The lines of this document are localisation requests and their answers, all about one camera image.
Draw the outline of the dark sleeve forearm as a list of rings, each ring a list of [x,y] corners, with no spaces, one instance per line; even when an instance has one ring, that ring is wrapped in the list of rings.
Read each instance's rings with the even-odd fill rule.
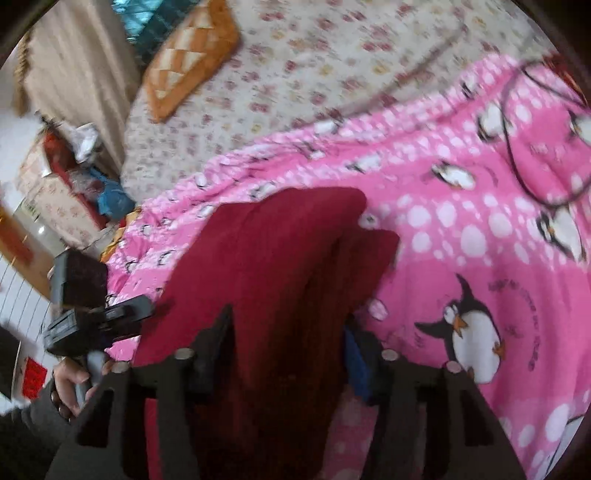
[[[1,478],[44,479],[70,431],[70,421],[52,401],[56,393],[50,380],[27,407],[1,416]]]

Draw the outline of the person's left hand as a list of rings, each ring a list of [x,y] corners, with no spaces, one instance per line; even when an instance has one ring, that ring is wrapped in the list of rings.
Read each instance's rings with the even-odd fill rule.
[[[54,367],[52,379],[51,402],[62,418],[71,421],[80,414],[97,386],[90,387],[84,396],[80,397],[77,394],[77,388],[87,385],[90,374],[78,362],[67,357],[62,358]]]

